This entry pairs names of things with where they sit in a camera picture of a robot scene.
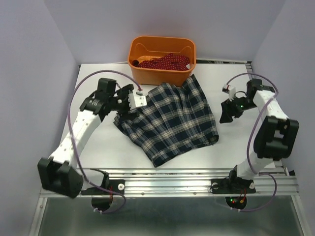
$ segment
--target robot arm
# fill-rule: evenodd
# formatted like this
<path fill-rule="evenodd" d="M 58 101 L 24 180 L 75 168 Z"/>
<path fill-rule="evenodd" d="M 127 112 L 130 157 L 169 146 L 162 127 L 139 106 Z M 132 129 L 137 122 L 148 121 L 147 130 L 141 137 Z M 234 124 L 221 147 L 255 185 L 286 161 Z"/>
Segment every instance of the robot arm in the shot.
<path fill-rule="evenodd" d="M 213 188 L 212 192 L 240 193 L 241 189 L 246 189 L 247 193 L 254 193 L 254 177 L 273 161 L 290 156 L 299 123 L 289 119 L 276 99 L 269 102 L 275 96 L 275 91 L 272 87 L 264 86 L 260 79 L 247 83 L 246 97 L 236 97 L 236 89 L 228 85 L 224 85 L 222 91 L 228 93 L 229 98 L 221 103 L 220 123 L 233 122 L 232 117 L 239 118 L 244 111 L 257 107 L 260 112 L 263 110 L 262 125 L 254 139 L 254 151 L 249 154 L 251 166 L 245 159 L 230 172 L 227 179 L 213 179 L 215 183 L 223 183 Z"/>
<path fill-rule="evenodd" d="M 132 91 L 133 85 L 116 91 L 115 80 L 99 79 L 97 90 L 84 100 L 72 127 L 79 156 L 92 133 L 111 111 L 117 111 L 121 119 L 128 119 L 137 116 L 137 113 L 129 114 L 130 110 L 147 105 L 141 92 L 134 94 Z M 71 198 L 80 193 L 83 178 L 76 171 L 77 160 L 69 133 L 48 159 L 41 158 L 37 167 L 44 189 Z"/>

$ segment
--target lavender wall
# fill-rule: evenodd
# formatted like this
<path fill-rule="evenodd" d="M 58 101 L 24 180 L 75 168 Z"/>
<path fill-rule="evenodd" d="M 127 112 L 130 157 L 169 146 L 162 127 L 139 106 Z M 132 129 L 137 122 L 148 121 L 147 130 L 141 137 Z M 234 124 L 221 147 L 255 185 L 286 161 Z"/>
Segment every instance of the lavender wall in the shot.
<path fill-rule="evenodd" d="M 285 0 L 44 0 L 81 63 L 125 61 L 139 35 L 187 37 L 202 58 L 253 60 Z"/>
<path fill-rule="evenodd" d="M 26 236 L 36 164 L 61 137 L 78 66 L 42 0 L 0 3 L 0 234 Z"/>
<path fill-rule="evenodd" d="M 253 61 L 254 71 L 279 87 L 283 110 L 300 122 L 287 160 L 299 181 L 301 198 L 315 234 L 315 1 L 287 0 Z"/>

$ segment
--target red polka dot cloth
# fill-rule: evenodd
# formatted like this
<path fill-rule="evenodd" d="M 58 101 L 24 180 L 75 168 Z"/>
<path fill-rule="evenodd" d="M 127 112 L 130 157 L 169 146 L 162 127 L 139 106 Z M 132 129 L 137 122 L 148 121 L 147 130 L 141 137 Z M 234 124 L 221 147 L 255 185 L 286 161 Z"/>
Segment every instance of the red polka dot cloth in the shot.
<path fill-rule="evenodd" d="M 144 60 L 135 65 L 140 68 L 159 69 L 159 70 L 189 70 L 189 58 L 182 55 L 170 53 L 162 58 Z"/>

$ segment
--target navy plaid cloth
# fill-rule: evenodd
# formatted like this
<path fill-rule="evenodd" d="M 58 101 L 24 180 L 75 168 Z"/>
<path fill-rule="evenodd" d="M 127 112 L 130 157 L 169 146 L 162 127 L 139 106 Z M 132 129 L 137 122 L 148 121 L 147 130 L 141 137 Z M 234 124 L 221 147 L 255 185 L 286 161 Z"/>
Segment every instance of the navy plaid cloth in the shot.
<path fill-rule="evenodd" d="M 142 147 L 155 167 L 218 141 L 215 118 L 194 75 L 182 88 L 163 83 L 146 98 L 148 105 L 137 109 L 139 117 L 124 121 L 115 117 L 114 124 Z"/>

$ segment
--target orange plastic basket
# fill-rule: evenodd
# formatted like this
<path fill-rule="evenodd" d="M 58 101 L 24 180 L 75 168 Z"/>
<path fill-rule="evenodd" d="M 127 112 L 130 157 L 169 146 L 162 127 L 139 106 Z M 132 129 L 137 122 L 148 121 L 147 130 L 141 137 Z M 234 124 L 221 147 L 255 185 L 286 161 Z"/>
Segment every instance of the orange plastic basket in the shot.
<path fill-rule="evenodd" d="M 170 53 L 188 57 L 190 69 L 186 71 L 158 70 L 132 65 L 134 60 L 141 63 L 144 60 L 161 58 Z M 135 38 L 131 44 L 128 64 L 133 78 L 140 84 L 160 85 L 166 82 L 180 87 L 196 66 L 196 46 L 194 42 L 186 38 L 141 36 Z"/>

